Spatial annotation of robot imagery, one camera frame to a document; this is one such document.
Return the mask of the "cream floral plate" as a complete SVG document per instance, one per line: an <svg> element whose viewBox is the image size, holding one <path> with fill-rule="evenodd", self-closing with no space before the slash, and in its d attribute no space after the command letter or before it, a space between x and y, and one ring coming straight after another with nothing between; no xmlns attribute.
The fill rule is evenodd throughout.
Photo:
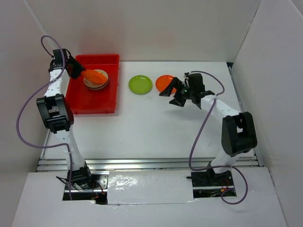
<svg viewBox="0 0 303 227"><path fill-rule="evenodd" d="M108 75L103 70L85 70L81 74L84 84L91 89L103 87L108 82Z"/></svg>

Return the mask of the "orange plate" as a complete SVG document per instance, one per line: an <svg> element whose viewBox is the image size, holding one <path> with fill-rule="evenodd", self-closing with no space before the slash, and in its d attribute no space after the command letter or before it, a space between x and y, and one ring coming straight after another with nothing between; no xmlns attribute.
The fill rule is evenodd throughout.
<svg viewBox="0 0 303 227"><path fill-rule="evenodd" d="M162 75L158 77L155 82L157 90L162 92L170 84L173 78L174 77L172 75Z"/></svg>
<svg viewBox="0 0 303 227"><path fill-rule="evenodd" d="M95 70L84 70L81 75L92 83L103 84L107 82L107 77Z"/></svg>

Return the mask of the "green plate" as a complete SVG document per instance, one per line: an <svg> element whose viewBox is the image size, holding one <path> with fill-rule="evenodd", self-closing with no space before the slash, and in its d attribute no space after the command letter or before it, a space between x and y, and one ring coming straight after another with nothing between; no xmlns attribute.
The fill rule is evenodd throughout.
<svg viewBox="0 0 303 227"><path fill-rule="evenodd" d="M152 81L148 76L136 75L128 82L129 89L138 95L143 95L152 89Z"/></svg>

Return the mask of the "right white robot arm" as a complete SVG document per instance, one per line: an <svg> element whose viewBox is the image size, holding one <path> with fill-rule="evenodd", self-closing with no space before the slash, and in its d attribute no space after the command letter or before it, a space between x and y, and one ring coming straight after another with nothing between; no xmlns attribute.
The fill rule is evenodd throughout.
<svg viewBox="0 0 303 227"><path fill-rule="evenodd" d="M210 116L221 123L221 150L216 158L206 168L206 180L211 185L217 185L223 176L231 169L242 153L248 153L257 146L257 136L253 116L250 112L240 112L228 106L219 99L225 92L214 93L206 90L203 75L204 71L185 73L184 80L174 77L160 92L160 96L173 95L170 104L183 107L190 100L199 109L207 111L207 115L198 131L192 145L189 159L192 159L196 144Z"/></svg>

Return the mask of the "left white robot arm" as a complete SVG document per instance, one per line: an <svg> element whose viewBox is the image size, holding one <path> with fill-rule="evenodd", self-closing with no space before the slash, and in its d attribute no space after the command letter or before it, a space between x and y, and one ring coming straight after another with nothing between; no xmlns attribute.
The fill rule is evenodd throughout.
<svg viewBox="0 0 303 227"><path fill-rule="evenodd" d="M84 68L63 49L53 50L50 63L50 85L43 97L36 100L44 126L58 139L63 146L67 162L66 184L75 189L87 189L93 184L93 176L86 161L79 152L73 134L74 116L65 98L68 77L76 79Z"/></svg>

